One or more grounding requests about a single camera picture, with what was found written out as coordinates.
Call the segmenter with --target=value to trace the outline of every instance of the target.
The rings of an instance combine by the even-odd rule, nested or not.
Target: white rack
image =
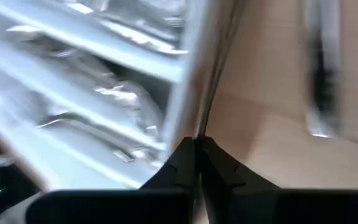
[[[172,57],[128,42],[89,16],[54,4],[53,0],[0,0],[0,75],[19,81],[121,136],[160,151],[159,159],[164,163],[184,123],[189,85],[199,61],[201,35],[211,16],[212,1],[215,0],[189,1],[188,23],[181,38],[181,48],[189,53]],[[59,68],[9,43],[5,29],[18,24],[36,27],[45,35],[136,72],[151,85],[169,86],[164,93],[167,102],[163,104],[163,141],[148,138],[121,108],[72,84]],[[158,171],[142,160],[123,162],[108,147],[67,127],[10,125],[0,119],[1,140],[10,146],[11,154],[25,161],[24,166],[48,183],[49,189],[137,189]]]

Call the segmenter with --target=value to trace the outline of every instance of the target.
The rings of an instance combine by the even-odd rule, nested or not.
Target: white shelf
[[[166,149],[164,143],[153,141],[138,129],[120,107],[107,103],[97,93],[74,85],[65,78],[66,74],[45,60],[0,42],[0,70],[60,106],[103,124],[122,136],[160,151]]]
[[[24,167],[36,172],[47,190],[138,189],[158,171],[141,160],[124,162],[107,146],[68,126],[40,129],[2,115],[0,109],[0,140]]]
[[[68,7],[44,0],[0,0],[0,15],[140,73],[171,83],[182,79],[180,57],[168,57],[130,43]]]

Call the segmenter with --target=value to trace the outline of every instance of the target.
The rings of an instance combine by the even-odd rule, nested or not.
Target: shelf
[[[180,82],[180,58],[144,49],[108,31],[88,16],[41,0],[0,0],[0,15],[34,26],[62,42],[170,83]]]
[[[0,110],[0,140],[47,190],[138,189],[158,171],[140,160],[123,162],[107,146],[67,126],[40,129],[2,115]]]
[[[0,42],[0,70],[58,105],[103,124],[121,136],[160,151],[166,150],[164,143],[153,141],[138,129],[124,110],[107,103],[97,93],[73,85],[68,75],[46,60]]]

